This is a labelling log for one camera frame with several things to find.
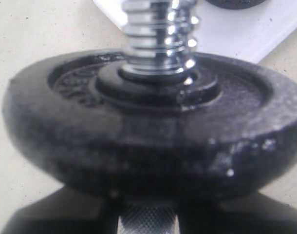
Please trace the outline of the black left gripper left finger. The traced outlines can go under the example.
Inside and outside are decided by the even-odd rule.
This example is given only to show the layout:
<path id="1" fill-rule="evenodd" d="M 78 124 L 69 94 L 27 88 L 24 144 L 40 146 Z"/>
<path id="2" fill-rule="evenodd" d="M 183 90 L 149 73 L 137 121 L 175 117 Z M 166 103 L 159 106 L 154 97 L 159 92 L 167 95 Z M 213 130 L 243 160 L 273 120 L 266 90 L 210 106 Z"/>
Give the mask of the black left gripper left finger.
<path id="1" fill-rule="evenodd" d="M 114 234 L 119 202 L 63 187 L 17 210 L 3 234 Z"/>

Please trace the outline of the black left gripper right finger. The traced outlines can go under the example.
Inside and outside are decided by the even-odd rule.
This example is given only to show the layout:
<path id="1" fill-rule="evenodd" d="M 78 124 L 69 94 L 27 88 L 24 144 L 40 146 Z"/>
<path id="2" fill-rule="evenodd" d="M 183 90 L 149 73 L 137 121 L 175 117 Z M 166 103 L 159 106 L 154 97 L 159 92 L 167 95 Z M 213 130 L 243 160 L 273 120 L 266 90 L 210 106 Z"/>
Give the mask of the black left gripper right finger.
<path id="1" fill-rule="evenodd" d="M 259 192 L 179 207 L 182 234 L 297 234 L 297 209 Z"/>

